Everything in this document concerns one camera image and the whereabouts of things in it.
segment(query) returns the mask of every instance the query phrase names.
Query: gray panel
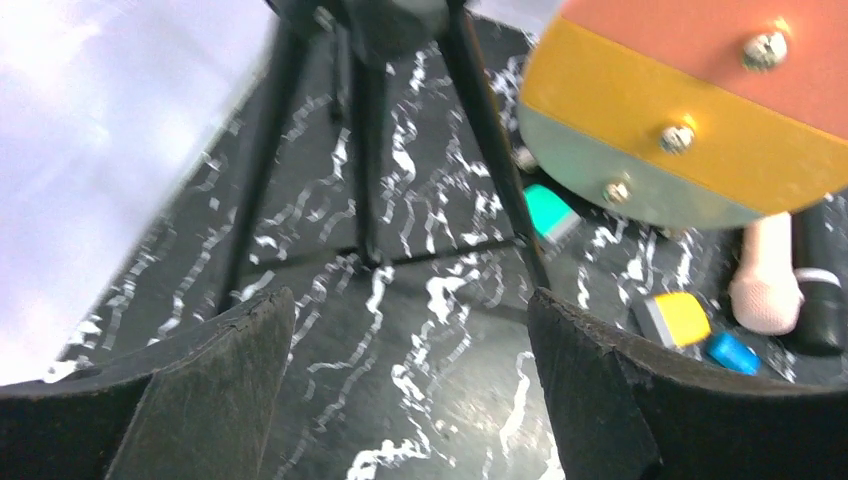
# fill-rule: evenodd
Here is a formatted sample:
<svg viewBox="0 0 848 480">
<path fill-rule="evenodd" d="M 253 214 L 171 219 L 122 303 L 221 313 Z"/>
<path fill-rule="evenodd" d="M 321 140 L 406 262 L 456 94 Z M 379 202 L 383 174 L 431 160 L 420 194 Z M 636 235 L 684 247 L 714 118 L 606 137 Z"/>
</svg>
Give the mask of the gray panel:
<svg viewBox="0 0 848 480">
<path fill-rule="evenodd" d="M 261 0 L 0 1 L 0 384 L 60 353 L 254 82 L 271 18 Z"/>
<path fill-rule="evenodd" d="M 652 225 L 670 228 L 743 226 L 761 217 L 737 203 L 654 168 L 519 104 L 521 136 L 554 180 L 592 203 Z M 630 201 L 610 205 L 604 186 L 630 185 Z"/>
</svg>

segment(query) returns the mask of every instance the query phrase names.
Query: yellow stripe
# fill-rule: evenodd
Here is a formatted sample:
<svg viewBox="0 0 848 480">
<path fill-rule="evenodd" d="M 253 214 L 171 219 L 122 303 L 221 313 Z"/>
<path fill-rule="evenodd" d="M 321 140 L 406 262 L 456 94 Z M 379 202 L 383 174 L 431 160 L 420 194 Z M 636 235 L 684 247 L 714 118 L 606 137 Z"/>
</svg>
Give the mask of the yellow stripe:
<svg viewBox="0 0 848 480">
<path fill-rule="evenodd" d="M 764 214 L 801 208 L 848 184 L 844 140 L 561 17 L 549 26 L 533 53 L 521 101 L 559 123 Z M 684 119 L 690 119 L 695 128 L 694 146 L 683 155 L 666 154 L 659 148 L 660 132 Z"/>
</svg>

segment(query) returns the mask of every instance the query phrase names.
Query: metal screw head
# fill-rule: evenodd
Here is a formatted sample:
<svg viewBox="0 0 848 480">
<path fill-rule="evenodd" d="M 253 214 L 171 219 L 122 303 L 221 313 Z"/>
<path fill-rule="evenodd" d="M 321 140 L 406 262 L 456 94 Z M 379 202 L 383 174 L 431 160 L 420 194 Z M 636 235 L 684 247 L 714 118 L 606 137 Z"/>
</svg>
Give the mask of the metal screw head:
<svg viewBox="0 0 848 480">
<path fill-rule="evenodd" d="M 660 147 L 666 153 L 680 155 L 695 143 L 695 131 L 686 125 L 668 127 L 660 136 Z"/>
<path fill-rule="evenodd" d="M 742 49 L 742 64 L 755 72 L 767 72 L 786 61 L 789 43 L 783 32 L 763 33 L 748 40 Z"/>
<path fill-rule="evenodd" d="M 624 180 L 616 180 L 604 187 L 604 200 L 608 203 L 619 205 L 630 200 L 630 188 Z"/>
</svg>

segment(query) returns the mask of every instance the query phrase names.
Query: orange panel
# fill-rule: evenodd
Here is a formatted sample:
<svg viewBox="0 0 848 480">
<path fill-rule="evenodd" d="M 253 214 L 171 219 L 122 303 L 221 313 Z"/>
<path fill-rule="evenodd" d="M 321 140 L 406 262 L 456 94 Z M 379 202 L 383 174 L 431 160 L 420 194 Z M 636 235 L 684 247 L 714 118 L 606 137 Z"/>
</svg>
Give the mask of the orange panel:
<svg viewBox="0 0 848 480">
<path fill-rule="evenodd" d="M 848 139 L 845 0 L 566 0 L 562 14 L 660 63 Z M 780 19 L 790 29 L 786 62 L 768 73 L 747 71 L 743 45 Z"/>
</svg>

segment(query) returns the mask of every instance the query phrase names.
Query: marble-patterned floor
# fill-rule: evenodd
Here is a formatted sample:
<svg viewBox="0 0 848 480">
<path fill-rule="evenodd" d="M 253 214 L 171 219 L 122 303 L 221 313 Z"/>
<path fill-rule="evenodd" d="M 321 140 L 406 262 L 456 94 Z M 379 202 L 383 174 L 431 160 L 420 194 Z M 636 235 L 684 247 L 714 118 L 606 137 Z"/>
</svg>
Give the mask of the marble-patterned floor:
<svg viewBox="0 0 848 480">
<path fill-rule="evenodd" d="M 531 39 L 476 22 L 512 117 Z M 287 145 L 271 179 L 251 261 L 352 239 L 347 132 L 329 121 L 326 45 L 314 57 Z M 435 49 L 392 68 L 393 149 L 382 181 L 380 240 L 390 255 L 509 235 L 509 224 Z M 250 102 L 245 107 L 248 111 Z M 229 240 L 230 175 L 243 115 L 208 152 L 101 304 L 70 340 L 56 375 L 144 348 L 211 316 L 220 252 Z M 543 177 L 529 182 L 545 182 Z M 716 329 L 733 329 L 789 381 L 841 383 L 843 362 L 798 359 L 727 319 L 724 290 L 738 232 L 692 232 L 680 242 L 563 193 L 585 221 L 550 252 L 555 290 L 634 329 L 631 298 L 695 293 Z M 835 197 L 833 234 L 846 202 Z M 848 249 L 848 241 L 843 242 Z M 841 274 L 848 265 L 840 266 Z M 512 250 L 354 275 L 348 259 L 246 278 L 249 296 L 282 277 L 298 323 L 261 479 L 562 479 L 522 325 L 530 288 Z M 700 355 L 697 349 L 685 352 Z"/>
</svg>

